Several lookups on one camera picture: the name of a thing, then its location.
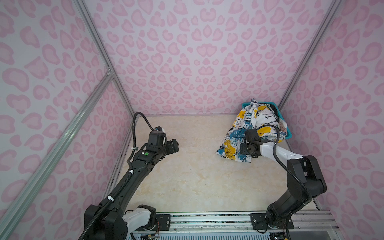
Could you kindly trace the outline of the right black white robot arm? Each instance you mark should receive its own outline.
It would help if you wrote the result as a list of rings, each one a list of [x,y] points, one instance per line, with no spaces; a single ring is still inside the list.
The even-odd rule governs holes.
[[[241,153],[275,160],[287,173],[287,190],[271,203],[262,221],[267,229],[288,228],[289,220],[299,210],[327,191],[327,184],[318,160],[314,156],[302,156],[277,144],[254,141],[242,143]]]

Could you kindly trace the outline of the white yellow blue printed garment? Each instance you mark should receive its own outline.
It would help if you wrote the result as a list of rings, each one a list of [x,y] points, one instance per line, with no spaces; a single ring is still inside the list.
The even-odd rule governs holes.
[[[216,151],[216,154],[228,160],[250,163],[252,158],[240,154],[240,146],[241,143],[245,143],[245,131],[251,129],[247,128],[244,119],[242,117],[239,118],[238,115],[223,139],[219,149]],[[262,140],[274,142],[277,137],[280,137],[280,130],[274,125],[263,125],[256,130],[258,130],[258,134]]]

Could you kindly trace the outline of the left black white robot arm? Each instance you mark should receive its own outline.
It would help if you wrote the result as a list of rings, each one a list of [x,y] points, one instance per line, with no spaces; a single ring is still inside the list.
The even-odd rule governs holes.
[[[135,230],[151,229],[156,222],[156,209],[140,205],[126,213],[126,208],[142,181],[165,156],[177,153],[179,143],[168,140],[166,133],[155,129],[148,142],[136,151],[129,170],[115,188],[97,206],[90,205],[84,215],[81,240],[125,240]]]

